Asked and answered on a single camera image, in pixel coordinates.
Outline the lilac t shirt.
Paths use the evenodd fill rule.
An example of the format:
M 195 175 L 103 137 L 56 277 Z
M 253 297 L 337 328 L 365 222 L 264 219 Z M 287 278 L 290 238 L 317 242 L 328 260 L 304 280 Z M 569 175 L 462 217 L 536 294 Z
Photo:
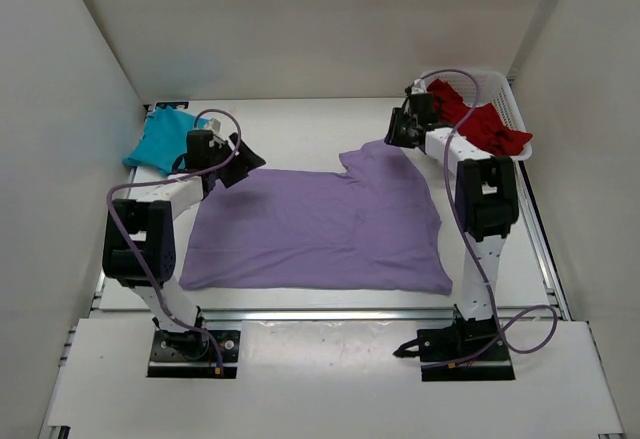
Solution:
M 415 165 L 382 141 L 339 160 L 341 173 L 258 169 L 216 186 L 198 208 L 182 288 L 450 295 L 441 219 Z

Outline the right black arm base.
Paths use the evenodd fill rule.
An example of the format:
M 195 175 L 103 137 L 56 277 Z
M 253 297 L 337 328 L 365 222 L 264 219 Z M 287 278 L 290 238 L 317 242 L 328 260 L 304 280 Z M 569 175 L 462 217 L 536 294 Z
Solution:
M 477 321 L 456 315 L 452 324 L 419 329 L 393 356 L 418 358 L 423 382 L 513 381 L 510 353 L 494 318 Z

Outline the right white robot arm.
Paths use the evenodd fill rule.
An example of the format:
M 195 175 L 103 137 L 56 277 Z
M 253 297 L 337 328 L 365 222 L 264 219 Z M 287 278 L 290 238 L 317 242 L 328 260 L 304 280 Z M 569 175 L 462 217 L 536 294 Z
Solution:
M 384 142 L 418 148 L 443 165 L 449 203 L 466 248 L 457 310 L 466 321 L 492 319 L 502 250 L 519 217 L 512 159 L 477 148 L 440 121 L 434 96 L 415 87 L 408 88 L 403 104 L 392 110 Z

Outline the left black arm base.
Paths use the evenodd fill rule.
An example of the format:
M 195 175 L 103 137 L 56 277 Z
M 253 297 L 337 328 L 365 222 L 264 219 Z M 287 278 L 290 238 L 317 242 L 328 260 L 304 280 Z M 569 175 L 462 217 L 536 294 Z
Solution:
M 147 376 L 162 379 L 225 379 L 237 377 L 240 355 L 240 329 L 210 329 L 222 355 L 222 367 L 217 365 L 217 353 L 211 343 L 200 335 L 154 331 Z

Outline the teal t shirt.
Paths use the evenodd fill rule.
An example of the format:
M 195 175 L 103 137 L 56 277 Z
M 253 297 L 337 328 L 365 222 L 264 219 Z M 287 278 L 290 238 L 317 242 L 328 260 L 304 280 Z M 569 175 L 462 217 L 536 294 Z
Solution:
M 128 167 L 150 167 L 163 176 L 171 173 L 175 160 L 186 153 L 186 136 L 195 117 L 174 108 L 157 108 L 147 115 L 142 136 L 122 159 Z

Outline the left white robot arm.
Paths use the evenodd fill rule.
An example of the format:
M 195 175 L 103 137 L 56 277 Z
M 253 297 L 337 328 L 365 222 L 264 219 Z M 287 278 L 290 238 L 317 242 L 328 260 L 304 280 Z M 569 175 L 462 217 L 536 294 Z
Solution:
M 218 182 L 229 188 L 265 165 L 236 133 L 223 140 L 211 130 L 193 130 L 169 179 L 148 183 L 150 190 L 137 199 L 107 198 L 104 273 L 146 304 L 158 330 L 176 334 L 175 347 L 188 359 L 206 354 L 210 336 L 202 329 L 201 309 L 175 275 L 174 222 L 206 199 Z

